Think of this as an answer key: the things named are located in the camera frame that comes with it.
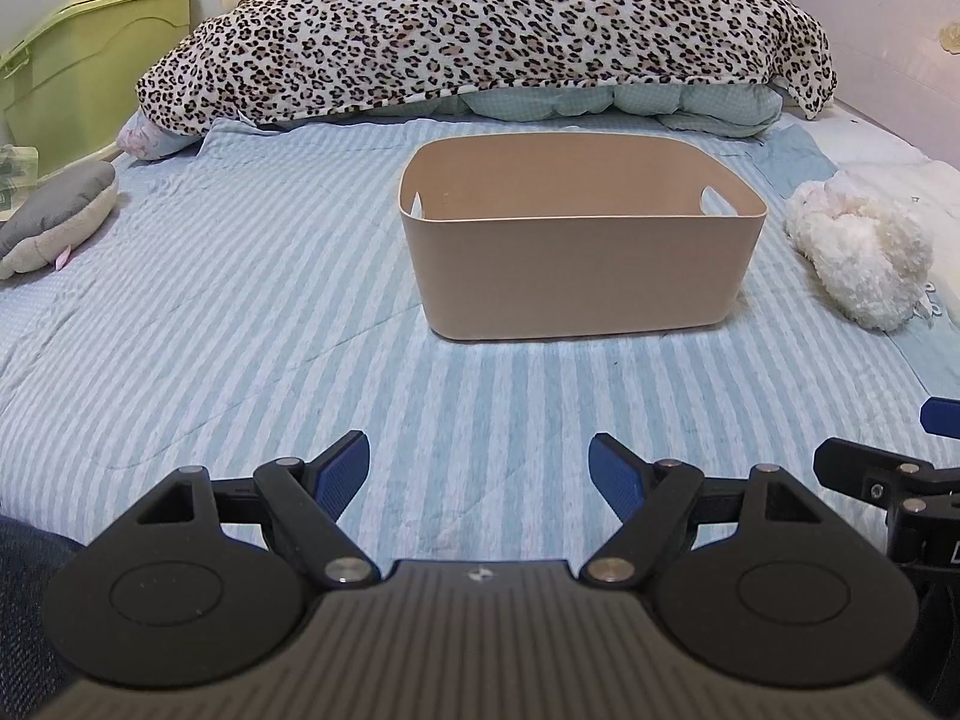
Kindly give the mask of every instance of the green plastic storage drawer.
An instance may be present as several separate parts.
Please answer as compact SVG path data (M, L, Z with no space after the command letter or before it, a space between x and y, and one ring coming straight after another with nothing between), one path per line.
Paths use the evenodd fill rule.
M52 15L0 57L0 115L40 175L113 143L136 82L190 28L190 0L92 0Z

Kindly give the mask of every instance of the bed frame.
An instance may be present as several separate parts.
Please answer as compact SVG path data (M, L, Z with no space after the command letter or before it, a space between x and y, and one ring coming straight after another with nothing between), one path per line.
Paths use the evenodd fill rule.
M960 169L960 0L794 0L827 30L837 98Z

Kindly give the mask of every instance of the gray plush toy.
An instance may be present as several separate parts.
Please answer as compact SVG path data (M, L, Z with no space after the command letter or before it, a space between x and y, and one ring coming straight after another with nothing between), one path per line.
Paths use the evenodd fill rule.
M54 176L0 227L0 279L54 264L93 235L116 203L109 162L86 162Z

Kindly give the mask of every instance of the denim fabric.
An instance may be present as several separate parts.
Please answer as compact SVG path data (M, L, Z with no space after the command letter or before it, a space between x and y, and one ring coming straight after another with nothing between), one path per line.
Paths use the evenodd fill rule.
M32 714L69 682L40 627L51 576L80 544L0 517L0 717Z

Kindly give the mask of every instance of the light blue striped bedsheet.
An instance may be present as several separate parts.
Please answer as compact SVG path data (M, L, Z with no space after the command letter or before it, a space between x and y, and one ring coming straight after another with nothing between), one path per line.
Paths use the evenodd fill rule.
M567 122L219 122L199 155L126 163L119 215L60 274L0 292L29 330L0 370L0 500L89 541L167 472L249 474L367 432L371 476L343 527L394 557L567 557L616 528L587 475L608 431L707 474L786 466L851 440L960 464L923 433L926 393L894 343L842 319L781 232L784 201L741 143L675 135L770 204L741 296L719 327L555 343L430 333L395 204L421 143ZM861 532L880 522L829 496Z

